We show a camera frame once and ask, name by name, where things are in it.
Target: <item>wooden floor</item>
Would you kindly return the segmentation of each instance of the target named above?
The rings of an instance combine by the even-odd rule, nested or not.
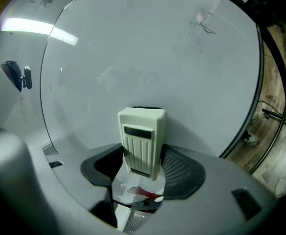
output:
[[[272,26],[268,29],[276,41],[286,65],[286,26],[282,24],[282,27],[281,29],[278,26]],[[279,113],[282,113],[285,105],[284,90],[275,61],[266,45],[264,45],[264,61],[264,79],[260,100],[269,103]],[[274,119],[266,119],[262,113],[262,108],[275,111],[263,102],[258,103],[255,113],[259,115],[259,119],[249,125],[248,131],[259,137],[259,144],[250,147],[241,141],[226,158],[248,172],[266,152],[279,125],[279,122]],[[286,178],[286,126],[283,126],[272,150],[261,166],[253,173],[253,176],[272,191],[274,191],[276,181],[279,178]]]

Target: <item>fluorescent light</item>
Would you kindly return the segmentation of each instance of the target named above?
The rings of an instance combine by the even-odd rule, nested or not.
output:
[[[58,29],[57,27],[54,27],[53,31],[50,34],[51,37],[56,38],[60,41],[63,41],[70,45],[75,45],[76,42],[78,42],[78,38],[65,32],[62,29]]]
[[[57,28],[50,23],[24,19],[24,18],[6,18],[1,26],[1,31],[21,31],[33,32],[50,35],[60,41],[70,45],[76,45],[78,38]]]

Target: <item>white plastic object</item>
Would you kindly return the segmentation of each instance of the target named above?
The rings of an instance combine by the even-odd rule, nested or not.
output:
[[[118,113],[118,119],[127,170],[156,180],[165,136],[166,111],[125,108]]]

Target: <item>black cable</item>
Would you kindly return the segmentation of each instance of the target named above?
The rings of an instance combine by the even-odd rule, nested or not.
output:
[[[271,108],[273,108],[273,109],[275,110],[275,112],[277,112],[278,114],[282,115],[282,114],[281,114],[279,111],[277,111],[277,109],[276,109],[275,107],[273,107],[271,104],[269,104],[269,103],[267,103],[267,102],[265,102],[265,101],[263,101],[263,100],[258,101],[258,103],[259,103],[259,102],[262,102],[262,103],[265,103],[265,104],[269,105]]]

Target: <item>black rectangular label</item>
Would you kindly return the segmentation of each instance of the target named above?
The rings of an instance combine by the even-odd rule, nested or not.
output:
[[[60,165],[63,165],[63,163],[60,161],[55,161],[55,162],[49,163],[50,168],[58,167]]]
[[[246,220],[251,219],[262,210],[246,189],[233,190],[231,193],[240,206]]]
[[[144,131],[144,130],[139,130],[139,129],[134,129],[130,127],[124,127],[124,132],[125,134],[132,135],[132,136],[137,136],[145,139],[151,139],[152,138],[152,132],[150,131]]]
[[[139,174],[139,175],[141,175],[141,176],[144,176],[144,177],[148,177],[148,178],[149,178],[149,174],[147,174],[147,173],[144,173],[144,172],[141,172],[141,171],[139,171],[139,170],[132,169],[132,168],[131,168],[131,171],[134,172],[134,173],[137,173],[137,174]]]

